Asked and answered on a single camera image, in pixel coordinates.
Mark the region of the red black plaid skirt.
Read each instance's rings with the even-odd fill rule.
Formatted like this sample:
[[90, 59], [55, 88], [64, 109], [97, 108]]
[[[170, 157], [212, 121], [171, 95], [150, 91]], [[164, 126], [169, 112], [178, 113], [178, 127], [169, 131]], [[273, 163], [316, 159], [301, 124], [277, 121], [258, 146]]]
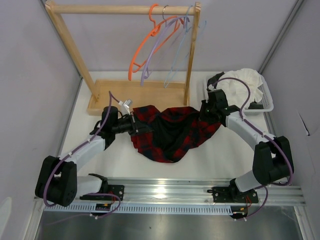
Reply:
[[152, 130], [131, 136], [133, 147], [158, 163], [177, 163], [190, 149], [209, 140], [221, 124], [200, 120], [200, 112], [191, 106], [159, 111], [154, 105], [136, 107], [134, 116]]

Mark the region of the lilac plastic hanger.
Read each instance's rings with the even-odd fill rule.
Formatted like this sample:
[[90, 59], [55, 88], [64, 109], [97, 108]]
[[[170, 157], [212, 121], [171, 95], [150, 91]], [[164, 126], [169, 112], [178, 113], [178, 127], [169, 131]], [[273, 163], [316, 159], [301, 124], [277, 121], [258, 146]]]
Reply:
[[176, 62], [177, 62], [177, 58], [180, 54], [180, 51], [181, 51], [181, 48], [182, 48], [182, 45], [183, 43], [185, 42], [185, 39], [186, 39], [186, 36], [187, 36], [187, 33], [189, 32], [189, 30], [191, 28], [188, 28], [188, 23], [190, 22], [190, 19], [189, 19], [189, 13], [190, 13], [190, 10], [191, 8], [193, 7], [193, 5], [190, 5], [186, 11], [186, 14], [184, 16], [180, 16], [180, 17], [175, 17], [173, 20], [171, 20], [169, 23], [166, 24], [164, 30], [160, 33], [160, 36], [158, 37], [158, 39], [156, 40], [148, 58], [147, 58], [147, 61], [146, 61], [146, 64], [142, 70], [142, 74], [141, 74], [141, 78], [140, 78], [140, 86], [144, 86], [144, 83], [145, 83], [145, 80], [147, 80], [150, 75], [152, 74], [153, 70], [149, 71], [149, 64], [150, 64], [150, 61], [152, 59], [152, 56], [154, 55], [154, 53], [156, 52], [156, 48], [160, 45], [160, 40], [162, 40], [163, 38], [163, 35], [167, 32], [167, 30], [169, 29], [169, 27], [171, 25], [173, 25], [173, 23], [175, 23], [176, 21], [178, 20], [183, 20], [183, 36], [179, 42], [179, 46], [178, 46], [178, 49], [175, 53], [175, 56], [174, 56], [174, 59], [173, 59], [173, 62], [171, 64], [171, 67], [170, 67], [170, 70], [169, 70], [169, 73], [167, 74], [165, 80], [164, 80], [164, 88], [166, 88], [169, 83], [171, 82], [172, 78], [173, 77], [170, 77], [170, 74], [173, 72], [173, 76], [176, 74], [176, 72], [178, 71], [177, 69], [174, 71], [174, 67], [176, 65]]

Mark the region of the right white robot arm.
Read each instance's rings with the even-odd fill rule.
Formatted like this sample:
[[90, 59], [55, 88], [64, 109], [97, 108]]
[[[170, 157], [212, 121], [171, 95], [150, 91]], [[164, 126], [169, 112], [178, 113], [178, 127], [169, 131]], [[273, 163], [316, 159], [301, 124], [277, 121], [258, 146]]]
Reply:
[[258, 202], [255, 189], [269, 184], [279, 185], [287, 178], [291, 184], [294, 164], [289, 140], [264, 133], [247, 119], [242, 109], [229, 105], [221, 89], [208, 92], [208, 99], [202, 100], [200, 120], [219, 123], [240, 136], [253, 150], [252, 169], [232, 179], [227, 187], [213, 187], [210, 190], [215, 203], [243, 203], [249, 198]]

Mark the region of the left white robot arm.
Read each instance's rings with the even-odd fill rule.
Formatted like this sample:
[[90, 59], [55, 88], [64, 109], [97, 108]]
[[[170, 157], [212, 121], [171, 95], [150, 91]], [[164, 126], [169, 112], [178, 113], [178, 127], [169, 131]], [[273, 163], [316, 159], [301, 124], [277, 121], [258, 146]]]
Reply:
[[96, 173], [78, 176], [78, 171], [105, 151], [117, 134], [128, 133], [135, 137], [151, 131], [152, 128], [134, 113], [123, 114], [115, 106], [105, 107], [101, 120], [79, 146], [58, 157], [49, 155], [43, 160], [35, 195], [43, 199], [47, 207], [67, 207], [78, 197], [112, 199], [106, 177]]

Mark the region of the orange plastic hanger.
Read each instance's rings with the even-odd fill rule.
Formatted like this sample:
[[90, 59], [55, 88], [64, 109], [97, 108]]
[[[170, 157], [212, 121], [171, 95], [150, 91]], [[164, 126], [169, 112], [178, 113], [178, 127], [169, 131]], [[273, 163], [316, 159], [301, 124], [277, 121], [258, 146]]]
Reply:
[[[133, 54], [133, 57], [131, 59], [129, 68], [128, 68], [128, 74], [127, 79], [131, 81], [133, 79], [133, 74], [142, 71], [146, 62], [147, 58], [145, 60], [139, 59], [139, 55], [143, 50], [146, 50], [148, 47], [150, 47], [150, 51], [154, 47], [158, 37], [160, 36], [161, 32], [165, 29], [165, 26], [172, 21], [175, 17], [181, 17], [177, 15], [172, 15], [169, 17], [164, 17], [165, 9], [168, 7], [168, 5], [165, 5], [162, 8], [162, 20], [157, 22], [155, 18], [153, 17], [153, 10], [156, 7], [159, 7], [160, 5], [157, 3], [154, 3], [148, 11], [148, 19], [150, 22], [153, 23], [152, 29], [149, 31], [149, 33], [143, 38], [142, 42], [137, 47], [135, 53]], [[169, 39], [171, 39], [182, 27], [183, 27], [183, 20], [178, 20], [173, 25], [169, 27], [167, 32], [163, 35], [162, 40], [160, 40], [160, 45], [155, 49], [155, 53], [153, 56], [162, 48]]]

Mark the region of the white crumpled cloth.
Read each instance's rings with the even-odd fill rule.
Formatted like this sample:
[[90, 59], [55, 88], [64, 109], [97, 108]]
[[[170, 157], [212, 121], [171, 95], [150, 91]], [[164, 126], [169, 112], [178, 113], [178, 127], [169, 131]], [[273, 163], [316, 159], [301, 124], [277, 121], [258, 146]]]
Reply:
[[215, 87], [218, 90], [223, 90], [229, 106], [236, 105], [238, 108], [241, 108], [248, 98], [247, 87], [233, 78], [244, 82], [250, 90], [250, 98], [244, 106], [245, 109], [249, 109], [252, 103], [258, 104], [262, 100], [263, 92], [259, 89], [263, 85], [261, 75], [254, 69], [242, 68], [224, 73], [219, 80], [225, 80], [218, 82]]

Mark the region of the black garment in basket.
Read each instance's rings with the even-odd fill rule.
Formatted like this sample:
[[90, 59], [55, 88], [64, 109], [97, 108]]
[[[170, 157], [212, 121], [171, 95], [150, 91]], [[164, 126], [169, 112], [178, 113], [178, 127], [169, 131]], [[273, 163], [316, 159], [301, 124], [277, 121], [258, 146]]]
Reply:
[[207, 88], [209, 88], [210, 86], [214, 87], [216, 85], [216, 83], [218, 82], [218, 80], [224, 75], [225, 73], [224, 72], [220, 72], [220, 73], [217, 73], [216, 75], [210, 77], [208, 80], [207, 80]]

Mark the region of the white plastic basket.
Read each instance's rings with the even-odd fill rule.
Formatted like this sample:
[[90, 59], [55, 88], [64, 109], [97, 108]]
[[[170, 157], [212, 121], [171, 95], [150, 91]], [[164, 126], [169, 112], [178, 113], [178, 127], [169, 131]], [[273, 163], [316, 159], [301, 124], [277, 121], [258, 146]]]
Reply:
[[[208, 92], [210, 90], [215, 90], [216, 89], [216, 85], [217, 83], [219, 83], [220, 81], [225, 80], [225, 78], [222, 78], [220, 80], [217, 81], [217, 83], [215, 84], [215, 86], [210, 86], [209, 88], [207, 88], [207, 80], [213, 76], [207, 75], [203, 81], [202, 81], [202, 85], [203, 85], [203, 94], [204, 94], [204, 98], [207, 99], [208, 98]], [[263, 97], [262, 100], [259, 103], [251, 103], [249, 109], [243, 109], [243, 112], [248, 116], [248, 115], [258, 115], [260, 113], [265, 113], [265, 112], [270, 112], [273, 110], [274, 108], [274, 104], [273, 104], [273, 99], [270, 93], [270, 90], [268, 88], [267, 82], [265, 81], [265, 78], [260, 74], [261, 76], [261, 80], [263, 85], [259, 87], [259, 89], [263, 92]]]

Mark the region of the wooden clothes rack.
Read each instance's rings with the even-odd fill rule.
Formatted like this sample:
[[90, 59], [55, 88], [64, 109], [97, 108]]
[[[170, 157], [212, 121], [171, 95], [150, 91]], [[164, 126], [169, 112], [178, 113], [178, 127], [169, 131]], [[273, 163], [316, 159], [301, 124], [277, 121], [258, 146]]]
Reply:
[[[184, 82], [169, 83], [164, 88], [165, 80], [146, 79], [144, 86], [140, 86], [142, 70], [134, 73], [132, 80], [127, 78], [115, 79], [112, 77], [92, 79], [91, 74], [83, 60], [81, 53], [62, 17], [63, 14], [89, 14], [89, 15], [147, 15], [151, 6], [145, 5], [84, 5], [84, 4], [56, 4], [52, 0], [45, 2], [45, 10], [47, 11], [51, 21], [54, 24], [64, 46], [71, 56], [80, 76], [84, 79], [91, 97], [87, 107], [87, 113], [91, 116], [97, 116], [103, 111], [103, 103], [109, 101], [109, 93], [116, 93], [119, 97], [129, 96], [133, 100], [134, 107], [142, 107], [145, 105], [154, 105], [159, 110], [165, 110], [171, 107], [184, 107], [190, 103], [190, 81], [196, 41], [198, 37], [198, 28], [201, 13], [201, 4], [196, 2], [189, 12], [188, 28], [191, 33], [190, 50], [186, 55], [188, 60], [187, 71]], [[152, 16], [157, 22], [163, 19], [164, 6], [158, 6], [152, 11]], [[164, 10], [164, 17], [169, 16], [185, 16], [188, 7], [186, 6], [168, 6]], [[145, 60], [151, 52], [148, 47], [138, 56], [139, 60]]]

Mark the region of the aluminium mounting rail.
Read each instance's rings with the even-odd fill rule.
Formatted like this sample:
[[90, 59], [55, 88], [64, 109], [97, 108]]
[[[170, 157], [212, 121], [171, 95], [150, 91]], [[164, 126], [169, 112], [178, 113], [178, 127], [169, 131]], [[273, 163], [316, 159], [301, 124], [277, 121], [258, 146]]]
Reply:
[[126, 204], [159, 205], [245, 205], [305, 206], [306, 201], [299, 186], [268, 186], [253, 190], [246, 197], [232, 200], [227, 190], [228, 180], [182, 180], [182, 179], [125, 179], [108, 178], [110, 185], [123, 185], [120, 191]]

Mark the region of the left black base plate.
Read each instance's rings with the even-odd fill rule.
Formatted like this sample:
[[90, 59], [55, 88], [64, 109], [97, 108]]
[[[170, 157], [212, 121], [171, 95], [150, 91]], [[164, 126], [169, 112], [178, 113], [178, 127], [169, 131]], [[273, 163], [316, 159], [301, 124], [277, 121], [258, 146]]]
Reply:
[[[106, 191], [107, 194], [113, 194], [123, 200], [124, 193], [125, 193], [125, 186], [119, 184], [111, 184], [108, 186]], [[114, 196], [102, 196], [102, 195], [84, 195], [79, 197], [80, 200], [88, 200], [88, 201], [117, 201], [118, 199]]]

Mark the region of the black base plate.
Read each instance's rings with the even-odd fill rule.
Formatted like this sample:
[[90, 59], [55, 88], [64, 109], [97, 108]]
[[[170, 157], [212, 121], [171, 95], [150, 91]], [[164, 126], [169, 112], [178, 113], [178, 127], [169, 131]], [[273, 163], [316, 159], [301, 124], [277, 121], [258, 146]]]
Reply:
[[[125, 186], [119, 184], [111, 184], [108, 186], [106, 191], [107, 194], [113, 194], [123, 200], [124, 193], [125, 193]], [[80, 200], [88, 200], [88, 201], [117, 201], [118, 199], [114, 196], [102, 196], [102, 195], [84, 195], [79, 197]]]
[[259, 202], [258, 194], [253, 189], [241, 192], [234, 186], [214, 186], [206, 192], [212, 195], [214, 203], [257, 204]]

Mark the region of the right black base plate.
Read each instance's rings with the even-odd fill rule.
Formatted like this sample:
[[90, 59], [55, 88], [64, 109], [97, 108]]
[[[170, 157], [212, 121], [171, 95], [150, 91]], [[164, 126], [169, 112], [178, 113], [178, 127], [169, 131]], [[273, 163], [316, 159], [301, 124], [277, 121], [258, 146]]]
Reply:
[[258, 194], [253, 189], [241, 192], [234, 186], [214, 186], [206, 192], [212, 195], [214, 203], [257, 204], [259, 202]]

